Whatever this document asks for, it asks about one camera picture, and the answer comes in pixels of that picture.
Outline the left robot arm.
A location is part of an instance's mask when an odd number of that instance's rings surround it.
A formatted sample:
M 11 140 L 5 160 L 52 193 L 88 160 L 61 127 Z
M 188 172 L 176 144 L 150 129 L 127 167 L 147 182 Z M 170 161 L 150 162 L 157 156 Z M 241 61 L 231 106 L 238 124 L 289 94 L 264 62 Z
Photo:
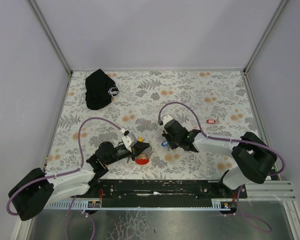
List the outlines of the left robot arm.
M 22 221 L 38 215 L 45 206 L 73 196 L 87 195 L 98 189 L 98 180 L 108 172 L 108 166 L 119 160 L 136 160 L 142 154 L 150 155 L 149 143 L 137 141 L 131 148 L 124 143 L 114 146 L 106 141 L 82 167 L 45 173 L 40 168 L 31 170 L 8 193 L 6 210 Z

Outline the red key tag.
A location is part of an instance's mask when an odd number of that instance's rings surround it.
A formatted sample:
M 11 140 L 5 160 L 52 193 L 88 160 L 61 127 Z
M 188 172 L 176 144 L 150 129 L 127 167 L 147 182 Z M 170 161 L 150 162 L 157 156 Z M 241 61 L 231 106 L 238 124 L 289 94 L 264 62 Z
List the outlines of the red key tag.
M 208 119 L 208 120 L 206 120 L 206 123 L 208 123 L 208 124 L 215 124 L 216 120 Z

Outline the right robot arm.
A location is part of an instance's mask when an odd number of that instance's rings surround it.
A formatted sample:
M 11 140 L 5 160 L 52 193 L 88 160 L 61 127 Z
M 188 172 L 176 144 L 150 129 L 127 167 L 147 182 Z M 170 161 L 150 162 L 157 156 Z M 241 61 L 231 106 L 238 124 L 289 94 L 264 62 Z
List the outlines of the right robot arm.
M 231 190 L 250 182 L 263 184 L 278 158 L 252 132 L 246 132 L 239 139 L 205 135 L 197 129 L 188 131 L 170 115 L 164 116 L 160 125 L 164 128 L 162 136 L 171 149 L 182 148 L 187 152 L 211 152 L 232 157 L 237 167 L 224 173 L 220 180 Z

